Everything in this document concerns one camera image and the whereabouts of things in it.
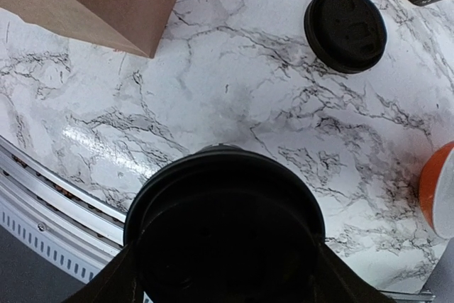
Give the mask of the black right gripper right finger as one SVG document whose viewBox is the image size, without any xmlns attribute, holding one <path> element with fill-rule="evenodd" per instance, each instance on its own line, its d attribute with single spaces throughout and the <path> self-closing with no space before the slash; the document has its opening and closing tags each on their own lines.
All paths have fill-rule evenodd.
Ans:
<svg viewBox="0 0 454 303">
<path fill-rule="evenodd" d="M 361 279 L 320 238 L 311 288 L 312 302 L 385 303 L 394 300 Z"/>
</svg>

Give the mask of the black plastic cup lid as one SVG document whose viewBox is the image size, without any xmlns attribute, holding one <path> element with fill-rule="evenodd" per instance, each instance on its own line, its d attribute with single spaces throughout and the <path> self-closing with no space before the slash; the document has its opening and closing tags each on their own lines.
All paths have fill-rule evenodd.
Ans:
<svg viewBox="0 0 454 303">
<path fill-rule="evenodd" d="M 384 55 L 386 26 L 370 0 L 311 0 L 303 27 L 317 58 L 337 72 L 364 72 Z"/>
<path fill-rule="evenodd" d="M 314 281 L 320 206 L 291 170 L 210 147 L 157 171 L 123 232 L 152 302 L 303 302 Z"/>
</svg>

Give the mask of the orange white bowl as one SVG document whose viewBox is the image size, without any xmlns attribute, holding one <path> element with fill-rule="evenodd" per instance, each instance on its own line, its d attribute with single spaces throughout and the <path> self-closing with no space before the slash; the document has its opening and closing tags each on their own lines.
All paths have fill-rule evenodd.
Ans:
<svg viewBox="0 0 454 303">
<path fill-rule="evenodd" d="M 437 236 L 453 238 L 453 142 L 439 148 L 419 178 L 419 205 Z"/>
</svg>

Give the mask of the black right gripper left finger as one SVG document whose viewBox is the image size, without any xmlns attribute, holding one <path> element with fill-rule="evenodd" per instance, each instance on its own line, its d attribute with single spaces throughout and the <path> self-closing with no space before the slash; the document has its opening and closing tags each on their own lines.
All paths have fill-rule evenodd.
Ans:
<svg viewBox="0 0 454 303">
<path fill-rule="evenodd" d="M 63 302 L 141 303 L 142 287 L 138 280 L 133 244 L 125 246 L 88 284 Z"/>
</svg>

